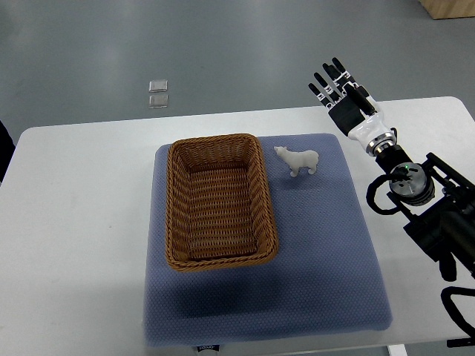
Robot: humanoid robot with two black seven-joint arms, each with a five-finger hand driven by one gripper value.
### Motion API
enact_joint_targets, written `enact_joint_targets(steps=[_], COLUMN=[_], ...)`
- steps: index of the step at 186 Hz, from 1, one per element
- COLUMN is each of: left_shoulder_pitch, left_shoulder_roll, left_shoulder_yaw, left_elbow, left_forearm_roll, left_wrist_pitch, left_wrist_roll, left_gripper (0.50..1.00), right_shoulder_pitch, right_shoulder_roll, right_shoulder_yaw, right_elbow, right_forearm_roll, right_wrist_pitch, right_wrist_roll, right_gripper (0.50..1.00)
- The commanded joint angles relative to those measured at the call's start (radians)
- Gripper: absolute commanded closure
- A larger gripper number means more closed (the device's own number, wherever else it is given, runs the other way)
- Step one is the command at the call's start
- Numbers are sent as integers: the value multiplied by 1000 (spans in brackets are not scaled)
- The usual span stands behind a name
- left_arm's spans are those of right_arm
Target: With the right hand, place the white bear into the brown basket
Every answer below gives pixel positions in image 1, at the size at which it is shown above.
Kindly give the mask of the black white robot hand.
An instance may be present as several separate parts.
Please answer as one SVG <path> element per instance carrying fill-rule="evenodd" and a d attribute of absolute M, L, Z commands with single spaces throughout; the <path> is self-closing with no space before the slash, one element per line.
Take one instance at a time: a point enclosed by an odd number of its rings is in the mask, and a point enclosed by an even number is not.
<path fill-rule="evenodd" d="M 384 114 L 366 88 L 334 57 L 330 64 L 322 64 L 327 75 L 314 73 L 317 81 L 308 87 L 327 109 L 340 132 L 359 142 L 370 156 L 378 156 L 385 148 L 397 143 L 396 130 L 384 123 Z"/>

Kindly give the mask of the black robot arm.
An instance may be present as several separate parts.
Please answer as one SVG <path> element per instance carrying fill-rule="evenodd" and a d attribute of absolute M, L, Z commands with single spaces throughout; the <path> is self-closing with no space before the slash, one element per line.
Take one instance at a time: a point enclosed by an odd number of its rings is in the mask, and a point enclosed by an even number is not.
<path fill-rule="evenodd" d="M 456 281 L 458 263 L 473 273 L 474 184 L 433 153 L 415 163 L 385 143 L 371 154 L 384 172 L 367 188 L 372 210 L 405 215 L 405 233 L 438 263 L 443 280 Z"/>

